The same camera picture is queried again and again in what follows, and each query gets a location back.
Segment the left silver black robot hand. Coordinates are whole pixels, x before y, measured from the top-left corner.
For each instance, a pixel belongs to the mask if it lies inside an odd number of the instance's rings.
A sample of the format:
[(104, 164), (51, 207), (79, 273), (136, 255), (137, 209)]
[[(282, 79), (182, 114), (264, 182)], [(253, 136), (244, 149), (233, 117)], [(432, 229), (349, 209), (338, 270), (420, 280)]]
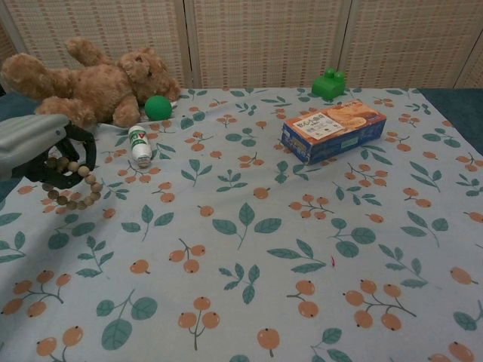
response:
[(57, 148), (68, 161), (78, 161), (72, 141), (85, 150), (83, 166), (94, 169), (97, 148), (92, 133), (75, 126), (65, 115), (25, 115), (0, 122), (0, 181), (26, 177), (32, 182), (70, 189), (82, 178), (65, 176), (47, 166), (49, 151)]

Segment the brown teddy bear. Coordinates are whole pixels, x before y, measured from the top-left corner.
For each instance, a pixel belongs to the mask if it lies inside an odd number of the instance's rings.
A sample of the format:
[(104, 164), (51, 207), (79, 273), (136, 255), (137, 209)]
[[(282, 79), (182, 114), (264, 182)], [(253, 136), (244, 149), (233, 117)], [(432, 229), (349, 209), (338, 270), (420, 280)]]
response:
[(65, 115), (84, 129), (98, 123), (129, 128), (140, 120), (140, 107), (150, 97), (179, 99), (178, 81), (151, 48), (113, 61), (85, 38), (69, 38), (65, 45), (80, 69), (48, 68), (25, 53), (7, 58), (0, 68), (9, 89), (39, 102), (38, 115)]

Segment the woven folding screen panel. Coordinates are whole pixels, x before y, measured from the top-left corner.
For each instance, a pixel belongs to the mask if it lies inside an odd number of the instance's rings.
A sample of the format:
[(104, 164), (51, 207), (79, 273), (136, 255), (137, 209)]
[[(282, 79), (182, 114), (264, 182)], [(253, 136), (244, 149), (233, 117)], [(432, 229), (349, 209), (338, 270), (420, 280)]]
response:
[(6, 59), (15, 55), (16, 53), (17, 51), (13, 45), (11, 37), (9, 36), (2, 22), (0, 21), (0, 93), (9, 93), (11, 91), (1, 75), (1, 70), (3, 63), (6, 61)]
[(352, 0), (350, 87), (453, 87), (483, 31), (483, 0)]
[(191, 83), (309, 86), (338, 68), (352, 0), (183, 0)]
[(455, 88), (483, 88), (483, 48), (472, 51)]
[(76, 68), (65, 42), (80, 36), (117, 60), (152, 48), (183, 87), (192, 84), (183, 0), (0, 0), (0, 25), (18, 53)]

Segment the small white green bottle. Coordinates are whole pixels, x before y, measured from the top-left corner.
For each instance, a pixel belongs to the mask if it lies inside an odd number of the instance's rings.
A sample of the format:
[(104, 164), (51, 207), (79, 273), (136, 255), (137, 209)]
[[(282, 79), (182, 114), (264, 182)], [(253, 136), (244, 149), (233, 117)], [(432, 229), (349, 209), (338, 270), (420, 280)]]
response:
[(146, 130), (141, 126), (133, 126), (128, 130), (131, 156), (137, 165), (146, 168), (151, 164), (152, 148)]

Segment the green ball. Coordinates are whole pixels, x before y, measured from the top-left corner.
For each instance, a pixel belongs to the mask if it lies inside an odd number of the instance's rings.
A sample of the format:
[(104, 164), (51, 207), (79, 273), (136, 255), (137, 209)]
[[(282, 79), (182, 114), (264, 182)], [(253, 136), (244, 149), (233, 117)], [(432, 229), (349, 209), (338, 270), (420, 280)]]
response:
[(151, 121), (164, 121), (171, 117), (173, 106), (168, 98), (152, 96), (144, 104), (146, 117)]

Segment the floral leaf print tablecloth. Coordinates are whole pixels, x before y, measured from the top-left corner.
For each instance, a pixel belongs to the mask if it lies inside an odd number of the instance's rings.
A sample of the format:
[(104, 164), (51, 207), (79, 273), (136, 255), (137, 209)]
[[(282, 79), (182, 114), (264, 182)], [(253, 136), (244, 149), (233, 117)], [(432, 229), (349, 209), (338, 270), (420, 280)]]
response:
[(146, 169), (97, 128), (90, 207), (0, 183), (0, 362), (483, 362), (482, 129), (354, 99), (382, 136), (312, 166), (307, 89), (189, 89)]

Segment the orange blue cookie box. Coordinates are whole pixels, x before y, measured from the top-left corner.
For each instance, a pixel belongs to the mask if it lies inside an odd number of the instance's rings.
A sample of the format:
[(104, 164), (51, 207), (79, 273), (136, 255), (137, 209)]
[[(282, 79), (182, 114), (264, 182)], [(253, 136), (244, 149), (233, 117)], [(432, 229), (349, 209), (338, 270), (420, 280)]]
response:
[(383, 113), (353, 100), (286, 120), (281, 143), (315, 164), (380, 138), (385, 123)]

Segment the green toy block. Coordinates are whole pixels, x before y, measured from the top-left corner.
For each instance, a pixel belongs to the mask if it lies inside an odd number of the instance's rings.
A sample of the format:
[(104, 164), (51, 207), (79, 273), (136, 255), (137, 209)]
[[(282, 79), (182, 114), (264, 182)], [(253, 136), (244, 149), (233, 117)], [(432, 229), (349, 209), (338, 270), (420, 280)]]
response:
[(323, 75), (317, 77), (312, 83), (312, 93), (324, 100), (332, 101), (341, 96), (346, 88), (344, 72), (334, 68), (327, 68)]

